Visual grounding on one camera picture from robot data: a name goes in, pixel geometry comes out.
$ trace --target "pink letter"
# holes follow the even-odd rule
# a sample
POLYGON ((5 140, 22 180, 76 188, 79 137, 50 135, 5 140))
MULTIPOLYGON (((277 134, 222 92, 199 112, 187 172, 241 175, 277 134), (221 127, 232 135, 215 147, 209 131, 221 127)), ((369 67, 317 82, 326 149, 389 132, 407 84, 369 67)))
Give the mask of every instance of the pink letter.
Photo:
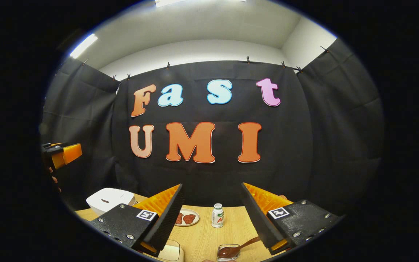
POLYGON ((281 99, 275 98, 273 89, 277 90, 278 85, 271 83, 271 79, 265 78, 256 82, 256 86, 261 87, 261 95, 263 96, 263 101, 268 106, 279 106, 281 104, 281 99))

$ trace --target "white bottle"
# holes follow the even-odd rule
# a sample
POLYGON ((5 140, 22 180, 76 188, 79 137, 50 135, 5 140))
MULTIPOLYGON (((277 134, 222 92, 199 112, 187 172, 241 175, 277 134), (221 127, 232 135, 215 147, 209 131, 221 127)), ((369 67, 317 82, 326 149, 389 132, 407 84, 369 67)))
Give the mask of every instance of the white bottle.
POLYGON ((224 211, 222 204, 214 204, 213 214, 211 214, 211 225, 213 227, 224 226, 224 211))

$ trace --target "food on plate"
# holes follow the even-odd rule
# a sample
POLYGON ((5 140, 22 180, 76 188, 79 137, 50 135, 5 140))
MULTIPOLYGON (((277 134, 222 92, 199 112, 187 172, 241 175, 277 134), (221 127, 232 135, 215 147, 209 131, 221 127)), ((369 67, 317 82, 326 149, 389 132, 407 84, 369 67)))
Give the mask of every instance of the food on plate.
POLYGON ((181 225, 182 224, 182 213, 179 213, 179 215, 177 216, 177 220, 176 220, 176 224, 177 225, 181 225))
POLYGON ((190 214, 190 215, 185 215, 183 216, 183 220, 185 222, 186 225, 193 223, 193 220, 195 220, 195 215, 194 214, 190 214))

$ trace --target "spoon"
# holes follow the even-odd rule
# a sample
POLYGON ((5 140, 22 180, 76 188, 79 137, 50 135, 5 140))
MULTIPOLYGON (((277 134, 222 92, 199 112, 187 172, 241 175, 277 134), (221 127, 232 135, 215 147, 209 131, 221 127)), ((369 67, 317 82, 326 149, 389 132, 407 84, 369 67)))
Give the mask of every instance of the spoon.
POLYGON ((245 244, 239 246, 239 247, 223 247, 219 252, 218 252, 218 257, 220 258, 229 258, 229 257, 235 257, 238 252, 240 251, 240 249, 242 249, 243 247, 246 247, 248 245, 251 245, 257 241, 260 240, 260 237, 255 237, 252 238, 251 240, 248 240, 245 244))

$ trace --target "white wall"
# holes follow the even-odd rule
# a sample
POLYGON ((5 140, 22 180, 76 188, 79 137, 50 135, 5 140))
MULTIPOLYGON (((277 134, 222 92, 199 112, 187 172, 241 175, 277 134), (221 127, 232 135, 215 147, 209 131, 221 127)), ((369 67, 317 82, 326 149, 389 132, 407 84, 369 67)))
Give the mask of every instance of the white wall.
POLYGON ((118 59, 100 69, 108 76, 116 76, 117 80, 164 68, 168 62, 173 65, 201 61, 236 60, 273 63, 280 65, 287 61, 284 53, 277 48, 233 40, 192 40, 170 43, 148 48, 118 59))
POLYGON ((303 68, 324 52, 320 46, 328 48, 336 38, 315 22, 302 17, 282 47, 289 61, 286 65, 303 68))

